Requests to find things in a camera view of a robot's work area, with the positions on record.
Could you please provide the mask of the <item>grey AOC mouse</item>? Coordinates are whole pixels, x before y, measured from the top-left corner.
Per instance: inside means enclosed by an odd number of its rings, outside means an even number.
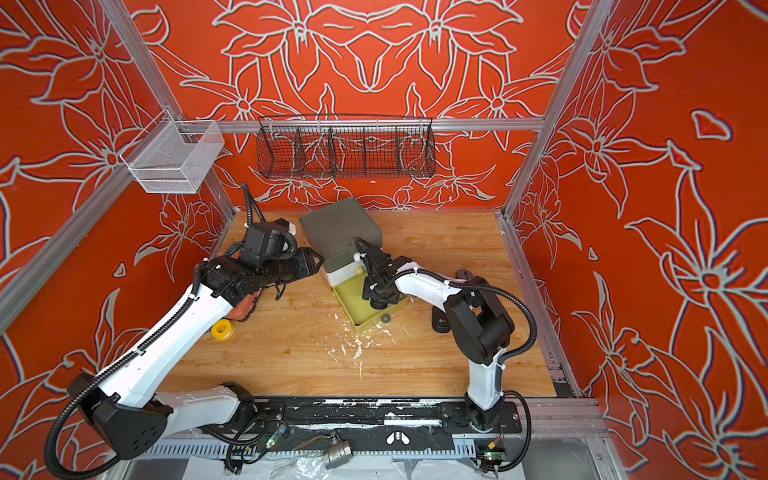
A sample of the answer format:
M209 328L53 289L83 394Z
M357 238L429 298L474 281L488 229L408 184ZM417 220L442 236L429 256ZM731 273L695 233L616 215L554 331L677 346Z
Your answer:
M432 308L431 326L432 329L439 334L446 334L451 331L451 326L446 313L438 307Z

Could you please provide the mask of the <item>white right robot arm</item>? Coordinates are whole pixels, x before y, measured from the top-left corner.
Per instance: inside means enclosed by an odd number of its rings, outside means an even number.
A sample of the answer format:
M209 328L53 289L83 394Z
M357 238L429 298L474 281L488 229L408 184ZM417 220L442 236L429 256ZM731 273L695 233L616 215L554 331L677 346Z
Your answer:
M530 309L515 295L490 285L482 277L445 277L408 257L394 258L362 238L355 239L355 247L355 257L362 261L367 273L362 298L376 310L397 303L405 295L431 305L433 330L452 334L468 360L465 403L469 424L480 432L495 428L505 398L505 362L530 350L537 340L537 324ZM518 308L529 326L528 338L513 349L509 344L515 324L502 303L504 299Z

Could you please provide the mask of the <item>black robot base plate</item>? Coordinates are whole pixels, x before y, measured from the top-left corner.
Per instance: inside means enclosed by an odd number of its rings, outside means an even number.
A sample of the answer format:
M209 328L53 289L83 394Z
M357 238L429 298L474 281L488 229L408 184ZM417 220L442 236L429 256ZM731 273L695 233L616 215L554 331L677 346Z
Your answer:
M274 453L319 452L333 438L346 441L356 455L382 455L397 459L464 459L511 448L524 434L516 405L506 403L490 424L470 412L462 397L257 397L252 413L236 420L234 431L264 415L245 438L281 425L287 431L272 448Z

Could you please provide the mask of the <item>white drawer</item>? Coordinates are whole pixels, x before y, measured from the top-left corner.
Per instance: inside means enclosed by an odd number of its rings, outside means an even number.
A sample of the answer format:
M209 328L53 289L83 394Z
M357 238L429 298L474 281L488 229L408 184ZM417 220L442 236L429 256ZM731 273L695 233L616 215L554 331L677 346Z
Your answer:
M324 275L329 287L335 288L347 280L360 275L365 275L367 273L367 269L364 265L363 257L363 254L357 252L353 255L352 262L333 272L328 272L325 267L322 267L321 272Z

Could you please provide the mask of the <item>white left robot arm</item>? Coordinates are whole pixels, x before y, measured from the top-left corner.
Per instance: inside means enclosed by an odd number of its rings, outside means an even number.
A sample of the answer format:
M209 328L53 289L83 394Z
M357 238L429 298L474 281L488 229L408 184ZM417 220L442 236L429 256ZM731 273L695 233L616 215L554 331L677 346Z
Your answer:
M290 222L267 221L248 185L241 189L247 215L243 239L224 254L198 263L184 295L136 344L98 374L81 374L70 383L70 402L44 444L43 459L55 477L97 477L138 457L162 438L193 429L212 431L232 450L245 449L253 443L246 432L256 424L269 425L253 395L236 382L187 394L158 389L216 323L244 320L266 290L283 293L288 284L317 274L324 263L315 250L299 246ZM83 471L63 465L58 440L74 413L84 417L114 452L113 458Z

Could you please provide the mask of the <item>yellow bottom drawer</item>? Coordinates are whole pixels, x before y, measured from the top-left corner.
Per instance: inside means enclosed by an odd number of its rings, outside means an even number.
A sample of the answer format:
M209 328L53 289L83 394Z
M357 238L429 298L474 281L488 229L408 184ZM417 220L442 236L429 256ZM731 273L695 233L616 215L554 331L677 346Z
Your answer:
M385 309L374 309L370 301L363 298L366 278L366 274L357 275L331 288L349 318L352 331L356 334L376 327L383 317L391 319L410 302L408 295L401 294L397 304L390 304Z

